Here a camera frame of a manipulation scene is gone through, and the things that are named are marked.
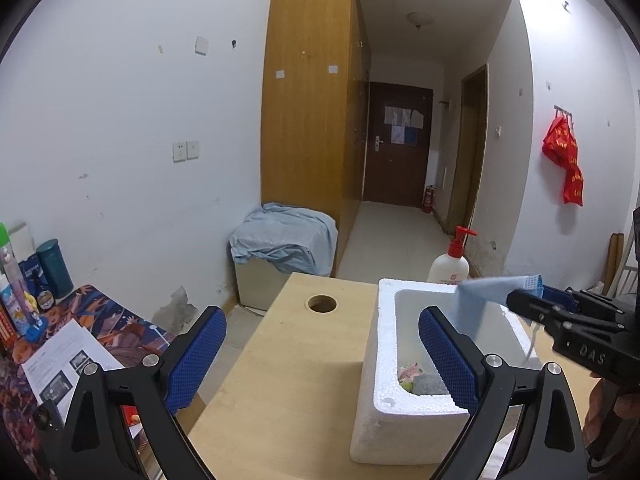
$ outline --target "green cap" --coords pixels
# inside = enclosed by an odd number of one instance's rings
[[[9,243],[9,233],[6,231],[4,224],[0,222],[0,247],[4,247]]]

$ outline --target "wooden table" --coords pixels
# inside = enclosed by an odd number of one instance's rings
[[[349,456],[360,371],[378,288],[293,274],[189,435],[218,480],[425,480],[434,465],[373,466]],[[306,302],[337,300],[328,314]],[[549,340],[539,338],[541,360]],[[581,418],[594,381],[567,373]]]

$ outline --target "white foam box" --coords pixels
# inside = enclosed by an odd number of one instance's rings
[[[405,364],[436,370],[418,335],[418,318],[427,306],[438,306],[482,353],[498,354],[512,366],[542,368],[535,352],[526,361],[530,341],[515,314],[496,303],[465,312],[456,306],[455,291],[452,285],[380,280],[351,438],[356,462],[441,462],[469,418],[450,395],[416,396],[398,383],[398,368]],[[501,436],[514,430],[519,413],[519,407],[510,408]]]

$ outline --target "red pump head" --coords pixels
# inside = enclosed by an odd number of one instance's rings
[[[466,227],[456,227],[456,237],[449,244],[447,254],[452,258],[462,258],[465,252],[465,235],[478,236],[478,233]]]

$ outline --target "doorway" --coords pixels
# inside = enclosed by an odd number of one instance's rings
[[[486,145],[488,104],[487,66],[462,80],[460,136],[453,177],[453,190],[447,214],[446,231],[455,234],[456,226],[469,227],[473,218],[482,175]]]
[[[371,83],[364,200],[422,206],[433,90]]]

